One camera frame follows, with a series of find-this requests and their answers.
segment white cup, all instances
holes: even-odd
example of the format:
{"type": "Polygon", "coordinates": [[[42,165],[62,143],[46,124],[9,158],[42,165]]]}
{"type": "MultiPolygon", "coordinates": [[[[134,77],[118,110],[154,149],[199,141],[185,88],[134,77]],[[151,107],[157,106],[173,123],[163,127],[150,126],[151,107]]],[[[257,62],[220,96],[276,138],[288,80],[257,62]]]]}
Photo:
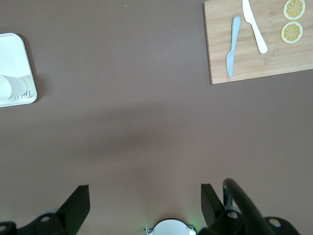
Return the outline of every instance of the white cup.
{"type": "Polygon", "coordinates": [[[0,101],[12,99],[27,91],[26,82],[19,77],[0,75],[0,101]]]}

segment brown table surface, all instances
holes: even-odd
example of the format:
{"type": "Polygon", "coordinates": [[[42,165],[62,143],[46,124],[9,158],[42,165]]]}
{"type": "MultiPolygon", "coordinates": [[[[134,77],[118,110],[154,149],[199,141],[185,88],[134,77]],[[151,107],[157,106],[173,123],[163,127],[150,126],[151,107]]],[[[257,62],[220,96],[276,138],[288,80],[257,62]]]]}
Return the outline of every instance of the brown table surface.
{"type": "Polygon", "coordinates": [[[205,226],[201,183],[234,178],[263,216],[312,233],[313,71],[211,85],[203,0],[0,1],[33,104],[0,109],[0,221],[89,184],[79,235],[205,226]]]}

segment white knife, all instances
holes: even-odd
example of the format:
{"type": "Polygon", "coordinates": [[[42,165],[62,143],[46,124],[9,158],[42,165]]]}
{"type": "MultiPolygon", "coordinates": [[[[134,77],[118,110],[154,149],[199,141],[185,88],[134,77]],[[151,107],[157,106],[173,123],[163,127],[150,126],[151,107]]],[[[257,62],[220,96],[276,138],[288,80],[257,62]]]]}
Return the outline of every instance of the white knife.
{"type": "Polygon", "coordinates": [[[234,57],[235,57],[235,49],[236,49],[240,22],[241,22],[240,16],[235,16],[233,18],[232,27],[231,27],[231,46],[230,46],[230,51],[229,53],[227,53],[227,56],[226,56],[226,68],[227,68],[228,77],[232,77],[233,72],[234,72],[234,57]]]}
{"type": "Polygon", "coordinates": [[[264,38],[262,37],[262,34],[258,28],[258,25],[255,22],[254,16],[252,14],[252,10],[250,7],[249,0],[243,0],[243,11],[244,11],[244,16],[245,20],[251,24],[253,33],[255,36],[256,44],[258,45],[259,52],[261,54],[264,54],[267,52],[268,47],[266,46],[266,43],[264,41],[264,38]]]}

